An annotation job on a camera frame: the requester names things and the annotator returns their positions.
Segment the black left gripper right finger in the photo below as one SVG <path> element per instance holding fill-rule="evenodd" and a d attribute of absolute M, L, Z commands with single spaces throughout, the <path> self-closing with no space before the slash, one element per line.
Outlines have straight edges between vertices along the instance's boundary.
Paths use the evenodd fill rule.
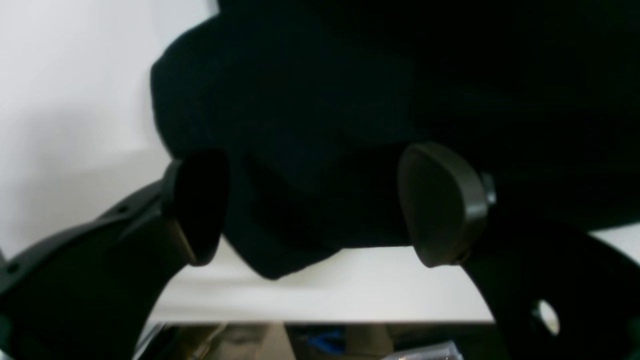
<path fill-rule="evenodd" d="M 435 142 L 405 148 L 397 188 L 419 260 L 464 269 L 512 360 L 639 358 L 639 265 L 628 255 L 503 209 L 490 177 Z"/>

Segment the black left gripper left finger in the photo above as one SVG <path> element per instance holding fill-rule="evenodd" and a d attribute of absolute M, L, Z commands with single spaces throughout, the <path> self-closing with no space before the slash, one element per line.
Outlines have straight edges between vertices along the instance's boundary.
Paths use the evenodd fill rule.
<path fill-rule="evenodd" d="M 169 281 L 215 256 L 230 189 L 221 150 L 174 159 L 162 180 L 1 267 L 1 351 L 14 360 L 132 360 Z"/>

